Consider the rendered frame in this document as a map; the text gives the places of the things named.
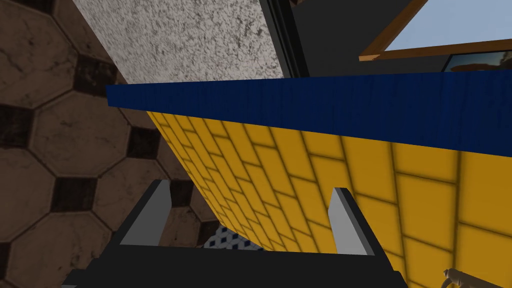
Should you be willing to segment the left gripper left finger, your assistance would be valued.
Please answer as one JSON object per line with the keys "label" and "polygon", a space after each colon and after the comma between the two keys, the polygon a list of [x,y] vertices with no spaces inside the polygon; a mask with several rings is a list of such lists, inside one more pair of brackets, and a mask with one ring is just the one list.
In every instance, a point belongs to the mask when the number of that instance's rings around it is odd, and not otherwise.
{"label": "left gripper left finger", "polygon": [[113,235],[109,246],[157,246],[172,208],[170,182],[154,180]]}

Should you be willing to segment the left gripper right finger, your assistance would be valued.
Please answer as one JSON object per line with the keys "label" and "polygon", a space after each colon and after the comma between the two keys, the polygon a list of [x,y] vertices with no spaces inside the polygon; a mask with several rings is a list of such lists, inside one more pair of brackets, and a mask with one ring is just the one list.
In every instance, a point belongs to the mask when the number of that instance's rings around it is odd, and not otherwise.
{"label": "left gripper right finger", "polygon": [[362,256],[386,255],[347,188],[333,188],[328,207],[328,218],[337,253]]}

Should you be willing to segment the wooden framed window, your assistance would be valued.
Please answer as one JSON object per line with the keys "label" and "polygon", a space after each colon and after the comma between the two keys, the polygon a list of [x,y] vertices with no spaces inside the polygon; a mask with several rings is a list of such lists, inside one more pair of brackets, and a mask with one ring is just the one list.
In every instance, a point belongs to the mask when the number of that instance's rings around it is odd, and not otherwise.
{"label": "wooden framed window", "polygon": [[411,0],[361,62],[512,50],[512,0]]}

